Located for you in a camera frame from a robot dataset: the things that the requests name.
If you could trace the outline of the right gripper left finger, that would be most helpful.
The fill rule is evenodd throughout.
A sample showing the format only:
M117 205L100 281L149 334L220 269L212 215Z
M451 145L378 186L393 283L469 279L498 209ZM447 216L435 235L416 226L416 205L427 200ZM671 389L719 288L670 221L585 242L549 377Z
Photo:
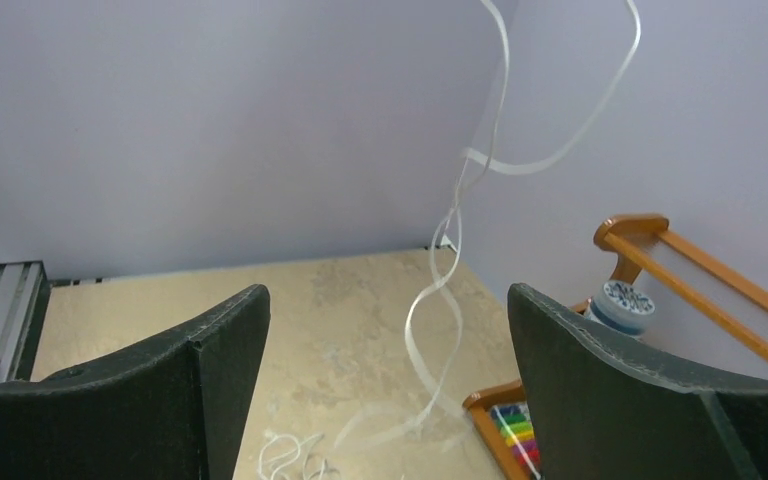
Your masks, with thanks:
M230 479L270 325L254 284L43 380L0 383L0 479Z

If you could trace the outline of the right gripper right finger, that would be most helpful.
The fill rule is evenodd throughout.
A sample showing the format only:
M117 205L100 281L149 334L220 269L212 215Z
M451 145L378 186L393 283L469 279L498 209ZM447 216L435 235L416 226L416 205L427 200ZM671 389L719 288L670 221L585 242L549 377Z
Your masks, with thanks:
M768 380L650 347L527 284L507 310L549 479L768 479Z

